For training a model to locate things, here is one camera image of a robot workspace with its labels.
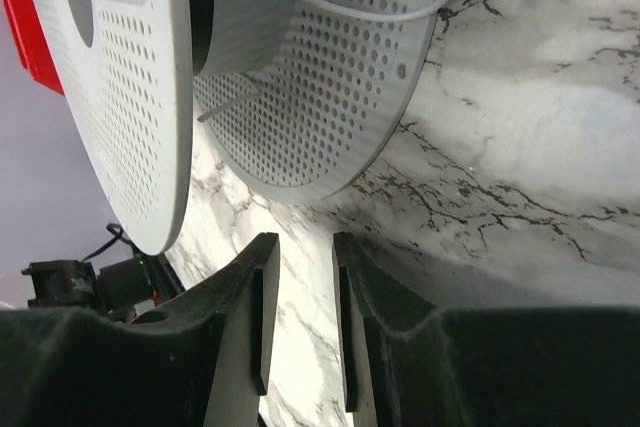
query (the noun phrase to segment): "perforated panel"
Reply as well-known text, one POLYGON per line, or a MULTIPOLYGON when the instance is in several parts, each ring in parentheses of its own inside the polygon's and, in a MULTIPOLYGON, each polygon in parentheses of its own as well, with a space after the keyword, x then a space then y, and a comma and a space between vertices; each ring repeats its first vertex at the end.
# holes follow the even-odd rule
MULTIPOLYGON (((432 0, 331 0, 386 13, 432 0)), ((207 122, 223 155, 259 192, 289 202, 330 195, 375 158, 404 111, 434 19, 371 23, 295 6, 273 62, 251 74, 263 89, 207 122)), ((196 78, 206 112, 249 91, 240 77, 196 78)))
POLYGON ((73 0, 34 1, 116 216, 141 249, 166 250, 182 224, 189 185, 188 0, 90 0, 73 9, 73 0), (89 41, 79 32, 81 15, 92 16, 89 41))

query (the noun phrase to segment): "red object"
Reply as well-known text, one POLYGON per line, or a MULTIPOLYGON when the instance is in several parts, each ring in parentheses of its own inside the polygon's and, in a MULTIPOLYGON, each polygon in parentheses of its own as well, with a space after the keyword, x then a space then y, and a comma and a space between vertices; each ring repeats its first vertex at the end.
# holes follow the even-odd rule
POLYGON ((20 62, 33 79, 64 95, 33 0, 2 0, 20 62))

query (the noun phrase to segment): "white marble countertop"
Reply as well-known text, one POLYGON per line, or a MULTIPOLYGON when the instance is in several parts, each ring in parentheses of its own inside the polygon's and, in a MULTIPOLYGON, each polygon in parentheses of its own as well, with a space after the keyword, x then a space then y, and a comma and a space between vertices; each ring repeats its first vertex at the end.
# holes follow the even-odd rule
POLYGON ((441 306, 640 303, 640 0, 455 0, 396 133, 312 206, 250 192, 195 125, 187 286, 280 234, 273 426, 348 425, 331 236, 441 306))

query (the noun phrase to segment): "perforated disc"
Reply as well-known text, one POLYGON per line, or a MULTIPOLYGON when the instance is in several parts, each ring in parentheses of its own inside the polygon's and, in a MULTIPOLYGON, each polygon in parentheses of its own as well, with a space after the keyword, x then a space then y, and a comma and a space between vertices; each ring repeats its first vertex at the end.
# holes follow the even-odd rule
POLYGON ((189 0, 34 0, 102 188, 154 254, 179 232, 192 130, 189 0))
MULTIPOLYGON (((433 0, 330 0, 386 13, 433 0)), ((297 4, 272 63, 250 77, 263 90, 207 120, 220 152, 251 187, 308 202, 348 185, 384 147, 421 71, 434 16, 405 24, 355 21, 297 4)), ((240 76, 201 76, 205 112, 251 94, 240 76)))

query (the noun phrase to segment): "gray background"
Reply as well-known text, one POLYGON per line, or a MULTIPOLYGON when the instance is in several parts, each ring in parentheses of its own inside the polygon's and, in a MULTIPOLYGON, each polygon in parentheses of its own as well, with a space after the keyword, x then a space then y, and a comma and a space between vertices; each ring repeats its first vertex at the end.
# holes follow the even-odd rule
MULTIPOLYGON (((0 93, 0 276, 33 261, 80 259, 109 239, 115 216, 64 97, 22 68, 1 7, 0 93)), ((118 243, 94 266, 128 256, 118 243)))

